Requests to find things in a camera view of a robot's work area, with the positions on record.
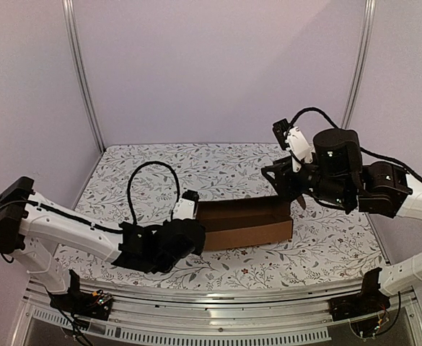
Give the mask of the brown cardboard paper box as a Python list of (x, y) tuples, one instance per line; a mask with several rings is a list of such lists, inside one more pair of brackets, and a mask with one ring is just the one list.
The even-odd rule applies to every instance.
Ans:
[(206, 251), (272, 244), (292, 238), (291, 203), (278, 196), (199, 202)]

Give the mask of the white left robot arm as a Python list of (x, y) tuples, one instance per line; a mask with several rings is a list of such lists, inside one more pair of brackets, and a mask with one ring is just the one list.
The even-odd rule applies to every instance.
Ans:
[(189, 254), (204, 249), (205, 228), (195, 219), (195, 201), (180, 198), (174, 218), (159, 225), (104, 222), (69, 210), (20, 177), (0, 194), (0, 254), (25, 266), (72, 313), (87, 307), (77, 279), (62, 268), (42, 240), (79, 249), (113, 266), (144, 273), (168, 273)]

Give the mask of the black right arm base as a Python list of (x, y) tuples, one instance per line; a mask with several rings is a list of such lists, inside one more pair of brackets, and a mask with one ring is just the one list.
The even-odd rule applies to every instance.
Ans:
[(382, 268), (368, 271), (361, 282), (358, 293), (339, 296), (328, 300), (329, 313), (333, 321), (342, 321), (374, 314), (374, 317), (351, 323), (352, 332), (360, 338), (376, 337), (379, 333), (383, 318), (380, 313), (387, 314), (390, 298), (383, 294), (379, 284), (379, 274)]

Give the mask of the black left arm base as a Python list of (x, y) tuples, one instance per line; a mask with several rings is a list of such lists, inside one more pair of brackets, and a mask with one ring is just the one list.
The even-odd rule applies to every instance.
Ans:
[(83, 292), (80, 289), (80, 278), (73, 270), (69, 270), (69, 277), (69, 288), (65, 292), (48, 293), (50, 305), (71, 315), (107, 321), (113, 307), (113, 295), (102, 289)]

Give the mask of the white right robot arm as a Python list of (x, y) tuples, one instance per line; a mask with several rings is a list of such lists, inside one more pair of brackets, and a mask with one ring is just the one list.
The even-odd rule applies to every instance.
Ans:
[(380, 159), (363, 163), (354, 130), (329, 128), (307, 141), (298, 127), (278, 123), (273, 132), (287, 157), (262, 169), (278, 196), (287, 202), (310, 197), (345, 214), (359, 211), (386, 226), (384, 236), (393, 264), (365, 274), (353, 298), (358, 314), (391, 296), (422, 284), (422, 180), (403, 164)]

